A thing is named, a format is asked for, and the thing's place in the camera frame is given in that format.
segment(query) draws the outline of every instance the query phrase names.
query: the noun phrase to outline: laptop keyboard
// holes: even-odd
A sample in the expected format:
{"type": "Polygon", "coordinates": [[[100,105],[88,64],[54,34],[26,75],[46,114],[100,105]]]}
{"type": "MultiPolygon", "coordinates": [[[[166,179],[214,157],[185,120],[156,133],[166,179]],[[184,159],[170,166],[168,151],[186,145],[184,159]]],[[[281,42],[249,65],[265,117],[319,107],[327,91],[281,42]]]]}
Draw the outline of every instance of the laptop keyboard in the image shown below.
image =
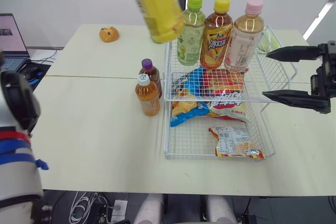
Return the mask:
{"type": "Polygon", "coordinates": [[[26,59],[26,57],[5,57],[5,64],[1,66],[1,69],[4,71],[10,70],[16,72],[26,59]]]}

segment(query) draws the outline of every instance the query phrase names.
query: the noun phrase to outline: potato chip bag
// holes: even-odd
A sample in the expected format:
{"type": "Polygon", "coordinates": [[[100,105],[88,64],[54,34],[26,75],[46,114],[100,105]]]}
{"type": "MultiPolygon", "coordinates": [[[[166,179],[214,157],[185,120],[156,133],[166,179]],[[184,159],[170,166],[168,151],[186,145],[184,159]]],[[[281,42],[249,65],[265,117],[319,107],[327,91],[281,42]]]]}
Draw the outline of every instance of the potato chip bag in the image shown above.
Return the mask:
{"type": "Polygon", "coordinates": [[[171,127],[194,116],[202,116],[210,112],[205,102],[193,101],[196,96],[200,96],[202,79],[203,68],[197,68],[173,82],[173,95],[175,98],[181,98],[181,101],[172,102],[171,127]]]}
{"type": "Polygon", "coordinates": [[[264,153],[254,147],[246,127],[209,128],[217,141],[217,157],[266,158],[264,153]]]}
{"type": "Polygon", "coordinates": [[[221,97],[220,100],[206,102],[210,113],[227,120],[239,120],[248,123],[246,103],[241,102],[244,90],[244,72],[233,73],[225,69],[204,70],[203,88],[207,97],[221,97]]]}

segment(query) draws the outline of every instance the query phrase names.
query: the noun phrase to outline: blue chip bag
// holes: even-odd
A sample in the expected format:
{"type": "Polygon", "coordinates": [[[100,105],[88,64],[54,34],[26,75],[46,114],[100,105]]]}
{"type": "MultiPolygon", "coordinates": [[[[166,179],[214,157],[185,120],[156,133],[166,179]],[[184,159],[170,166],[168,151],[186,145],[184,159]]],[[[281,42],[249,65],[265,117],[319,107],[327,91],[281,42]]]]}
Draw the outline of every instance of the blue chip bag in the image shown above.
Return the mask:
{"type": "Polygon", "coordinates": [[[173,95],[182,101],[172,102],[172,115],[170,126],[177,126],[194,116],[202,116],[210,113],[205,102],[193,101],[201,94],[203,82],[203,68],[197,68],[188,74],[184,74],[173,82],[173,95]]]}

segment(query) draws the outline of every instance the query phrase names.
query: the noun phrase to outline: floor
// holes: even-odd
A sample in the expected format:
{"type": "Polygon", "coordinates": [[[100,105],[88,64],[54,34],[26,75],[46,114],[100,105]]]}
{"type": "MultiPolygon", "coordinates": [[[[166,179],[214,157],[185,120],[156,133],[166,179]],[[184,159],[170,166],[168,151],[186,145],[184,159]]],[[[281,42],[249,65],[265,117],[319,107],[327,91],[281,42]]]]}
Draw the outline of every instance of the floor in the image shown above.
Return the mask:
{"type": "MultiPolygon", "coordinates": [[[[69,209],[76,192],[45,192],[45,201],[54,205],[52,224],[68,223],[69,209]]],[[[146,194],[105,193],[110,202],[116,199],[128,200],[126,219],[133,223],[146,194]]],[[[240,216],[249,201],[247,196],[225,196],[236,216],[240,216]]],[[[167,213],[164,224],[199,221],[199,195],[168,195],[167,213]]],[[[249,213],[255,214],[258,224],[291,224],[291,223],[336,223],[336,215],[331,210],[327,197],[284,197],[259,198],[252,197],[249,213]]]]}

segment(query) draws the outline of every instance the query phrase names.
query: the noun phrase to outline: pink cap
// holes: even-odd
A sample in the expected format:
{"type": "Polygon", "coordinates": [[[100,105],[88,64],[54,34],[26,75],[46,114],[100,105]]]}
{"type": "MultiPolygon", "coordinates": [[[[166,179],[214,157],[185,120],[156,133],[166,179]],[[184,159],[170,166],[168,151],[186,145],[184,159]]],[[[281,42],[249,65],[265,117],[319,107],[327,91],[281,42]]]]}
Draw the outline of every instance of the pink cap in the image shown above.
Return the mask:
{"type": "Polygon", "coordinates": [[[249,0],[246,4],[245,13],[249,15],[259,15],[263,9],[264,1],[249,0]]]}

